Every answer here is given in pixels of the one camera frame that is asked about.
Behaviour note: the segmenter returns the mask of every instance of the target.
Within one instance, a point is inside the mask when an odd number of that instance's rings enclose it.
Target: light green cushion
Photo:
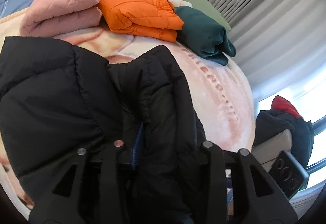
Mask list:
[[[190,2],[193,8],[203,12],[205,15],[214,19],[217,23],[225,27],[226,31],[231,31],[231,27],[225,21],[225,19],[221,16],[221,14],[215,9],[214,6],[211,5],[207,0],[183,0]]]

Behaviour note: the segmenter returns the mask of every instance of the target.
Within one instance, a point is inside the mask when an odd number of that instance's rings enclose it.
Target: folded jacket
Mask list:
[[[183,25],[168,0],[100,0],[98,7],[117,33],[174,42]]]
[[[236,50],[227,38],[223,26],[203,12],[191,7],[175,8],[175,13],[184,21],[182,30],[177,31],[177,40],[204,59],[227,65],[230,57],[234,57]]]
[[[21,36],[53,37],[99,25],[100,0],[34,0],[20,25]]]

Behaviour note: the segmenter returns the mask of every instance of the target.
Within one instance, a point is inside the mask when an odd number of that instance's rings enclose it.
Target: green pillow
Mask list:
[[[221,24],[225,27],[226,31],[231,31],[231,27],[225,21],[225,19],[221,16],[221,14],[215,9],[214,6],[211,5],[207,0],[183,0],[190,2],[193,8],[200,10],[204,14],[208,15],[210,18],[214,19],[217,23]]]
[[[203,12],[181,6],[175,8],[175,13],[183,20],[182,30],[177,30],[177,41],[187,46],[197,55],[221,65],[227,65],[236,50],[228,40],[226,30],[214,19]]]

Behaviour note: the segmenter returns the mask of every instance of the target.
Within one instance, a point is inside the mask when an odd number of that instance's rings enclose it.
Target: cream blanket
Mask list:
[[[24,13],[25,10],[22,10],[0,20],[0,47],[6,36],[19,35]],[[230,58],[227,66],[221,66],[198,57],[177,42],[113,33],[105,23],[55,38],[93,51],[110,63],[129,62],[157,45],[167,46],[185,73],[193,105],[203,123],[207,139],[230,151],[251,149],[255,135],[252,93],[247,78]],[[32,202],[12,172],[1,138],[0,163],[9,169],[4,175],[0,167],[1,184],[8,185],[10,182],[15,193],[32,207]],[[19,201],[17,203],[16,207],[22,206]],[[24,209],[20,211],[27,217]]]

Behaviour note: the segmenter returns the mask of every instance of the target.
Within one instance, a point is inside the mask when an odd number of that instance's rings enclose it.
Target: folded pink garment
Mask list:
[[[21,36],[53,37],[97,26],[100,0],[34,0],[20,24]]]

